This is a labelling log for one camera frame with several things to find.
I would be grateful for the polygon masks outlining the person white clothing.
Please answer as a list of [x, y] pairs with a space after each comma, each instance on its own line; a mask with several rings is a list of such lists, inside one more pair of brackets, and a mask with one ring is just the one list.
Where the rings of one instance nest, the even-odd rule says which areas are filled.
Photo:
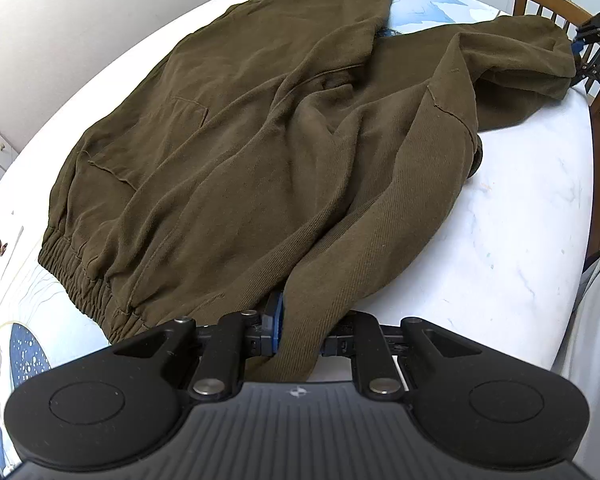
[[575, 384], [588, 401], [590, 422], [574, 461], [600, 479], [600, 256], [582, 275], [553, 370]]

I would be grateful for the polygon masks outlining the olive green sweatshirt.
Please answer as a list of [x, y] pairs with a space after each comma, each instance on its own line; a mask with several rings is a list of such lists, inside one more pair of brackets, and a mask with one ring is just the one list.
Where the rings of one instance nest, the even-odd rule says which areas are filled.
[[424, 249], [480, 133], [561, 100], [536, 15], [389, 36], [392, 0], [248, 0], [183, 38], [71, 150], [38, 255], [111, 342], [284, 289], [257, 382], [307, 378], [357, 302]]

